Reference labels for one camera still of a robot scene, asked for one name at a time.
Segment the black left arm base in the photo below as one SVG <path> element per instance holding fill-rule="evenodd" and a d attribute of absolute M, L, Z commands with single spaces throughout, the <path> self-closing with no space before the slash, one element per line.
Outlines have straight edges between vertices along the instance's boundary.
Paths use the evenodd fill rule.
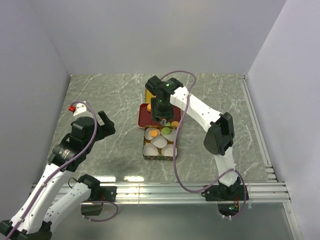
<path fill-rule="evenodd" d="M 85 217 L 99 216 L 107 205 L 115 205 L 116 186 L 96 186 L 90 196 L 81 204 L 81 214 Z"/>

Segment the silver metal tongs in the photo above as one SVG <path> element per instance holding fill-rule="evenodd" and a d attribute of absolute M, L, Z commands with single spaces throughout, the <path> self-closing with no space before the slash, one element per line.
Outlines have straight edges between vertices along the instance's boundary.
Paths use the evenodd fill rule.
<path fill-rule="evenodd" d="M 162 119 L 160 121 L 160 123 L 161 123 L 162 126 L 165 126 L 167 124 L 167 120 L 166 119 Z"/>

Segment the orange round waffle cookie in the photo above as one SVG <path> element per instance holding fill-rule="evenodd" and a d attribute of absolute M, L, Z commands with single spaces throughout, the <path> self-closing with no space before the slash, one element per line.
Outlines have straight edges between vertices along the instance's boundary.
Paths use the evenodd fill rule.
<path fill-rule="evenodd" d="M 152 129 L 150 132 L 149 132 L 149 135 L 151 138 L 155 138 L 159 135 L 159 132 L 157 129 Z"/>

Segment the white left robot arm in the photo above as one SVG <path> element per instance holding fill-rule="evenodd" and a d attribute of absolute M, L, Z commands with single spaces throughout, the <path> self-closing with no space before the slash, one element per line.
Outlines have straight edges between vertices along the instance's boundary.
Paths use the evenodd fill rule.
<path fill-rule="evenodd" d="M 74 112 L 71 132 L 53 148 L 42 177 L 27 201 L 11 219 L 1 221 L 0 232 L 8 240 L 49 240 L 59 223 L 77 205 L 83 202 L 97 204 L 99 209 L 91 214 L 99 215 L 105 203 L 115 203 L 117 188 L 103 187 L 98 179 L 88 174 L 79 177 L 69 192 L 54 202 L 94 143 L 116 132 L 114 123 L 104 111 L 99 111 L 98 115 L 103 125 L 95 122 L 87 110 Z"/>

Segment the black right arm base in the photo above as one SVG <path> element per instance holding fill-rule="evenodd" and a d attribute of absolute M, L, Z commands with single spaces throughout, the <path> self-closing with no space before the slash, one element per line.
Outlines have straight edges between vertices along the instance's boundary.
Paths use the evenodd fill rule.
<path fill-rule="evenodd" d="M 242 184 L 236 187 L 225 187 L 222 184 L 213 185 L 201 193 L 206 202 L 218 202 L 217 209 L 223 218 L 230 220 L 241 212 L 240 202 L 249 200 L 247 187 Z"/>

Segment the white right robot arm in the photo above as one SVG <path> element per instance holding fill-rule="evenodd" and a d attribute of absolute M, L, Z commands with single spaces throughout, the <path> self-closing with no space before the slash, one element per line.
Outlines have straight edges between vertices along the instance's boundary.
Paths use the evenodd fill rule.
<path fill-rule="evenodd" d="M 243 196 L 246 201 L 245 181 L 236 170 L 233 157 L 235 130 L 232 115 L 211 108 L 194 96 L 190 87 L 173 77 L 163 81 L 154 75 L 147 80 L 145 88 L 154 96 L 150 103 L 152 120 L 165 125 L 174 118 L 174 107 L 177 107 L 205 131 L 203 145 L 213 154 L 219 173 L 214 180 L 218 184 L 215 199 L 234 200 L 236 196 Z"/>

